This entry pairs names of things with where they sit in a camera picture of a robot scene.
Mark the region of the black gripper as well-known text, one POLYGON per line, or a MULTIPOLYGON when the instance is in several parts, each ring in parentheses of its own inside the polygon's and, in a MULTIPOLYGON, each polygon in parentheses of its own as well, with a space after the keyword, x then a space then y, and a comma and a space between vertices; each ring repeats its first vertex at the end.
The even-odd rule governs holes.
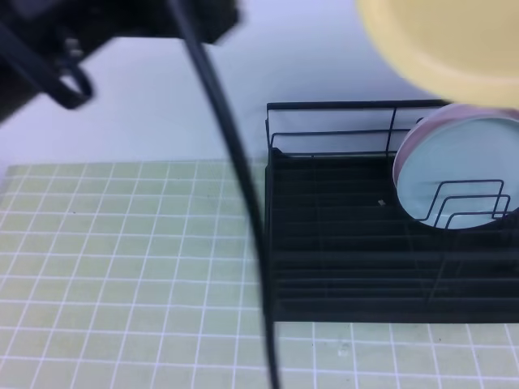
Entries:
MULTIPOLYGON (((77 61, 115 37, 180 38, 171 1, 67 1, 60 41, 77 61)), ((239 21, 237 1, 184 1, 197 37, 213 44, 239 21)))

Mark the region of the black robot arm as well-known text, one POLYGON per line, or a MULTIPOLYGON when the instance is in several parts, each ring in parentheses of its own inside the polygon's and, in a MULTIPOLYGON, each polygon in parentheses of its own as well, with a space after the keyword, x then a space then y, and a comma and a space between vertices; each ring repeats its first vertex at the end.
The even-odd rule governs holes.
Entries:
POLYGON ((88 103, 80 63, 115 37, 180 36, 167 1, 3 1, 1 119, 39 93, 64 109, 88 103))

